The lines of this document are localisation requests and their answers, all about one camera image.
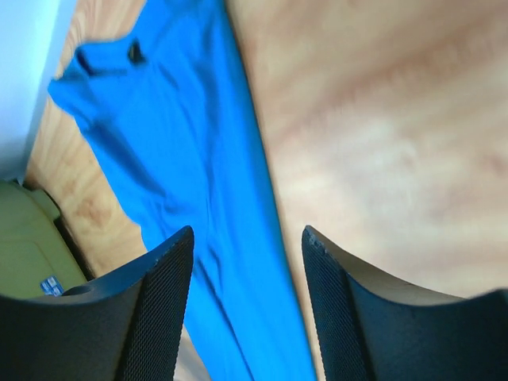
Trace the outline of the blue t shirt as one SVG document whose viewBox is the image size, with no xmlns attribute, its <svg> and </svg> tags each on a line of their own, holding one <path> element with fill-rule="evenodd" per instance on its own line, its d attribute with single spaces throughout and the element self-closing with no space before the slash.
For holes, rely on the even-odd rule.
<svg viewBox="0 0 508 381">
<path fill-rule="evenodd" d="M 260 131 L 221 1 L 148 1 L 48 88 L 152 249 L 189 225 L 184 324 L 214 380 L 313 380 Z"/>
</svg>

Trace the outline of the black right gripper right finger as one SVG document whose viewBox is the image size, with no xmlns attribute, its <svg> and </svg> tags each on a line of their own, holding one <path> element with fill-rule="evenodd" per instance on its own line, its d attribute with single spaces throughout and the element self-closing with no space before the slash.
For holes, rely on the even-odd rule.
<svg viewBox="0 0 508 381">
<path fill-rule="evenodd" d="M 416 286 L 307 226 L 302 256 L 328 380 L 504 380 L 507 292 Z"/>
</svg>

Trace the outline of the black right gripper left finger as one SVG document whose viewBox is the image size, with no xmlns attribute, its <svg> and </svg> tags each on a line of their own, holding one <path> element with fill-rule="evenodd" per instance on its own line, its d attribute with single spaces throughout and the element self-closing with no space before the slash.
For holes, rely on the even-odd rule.
<svg viewBox="0 0 508 381">
<path fill-rule="evenodd" d="M 171 380 L 194 232 L 61 296 L 1 299 L 4 380 Z"/>
</svg>

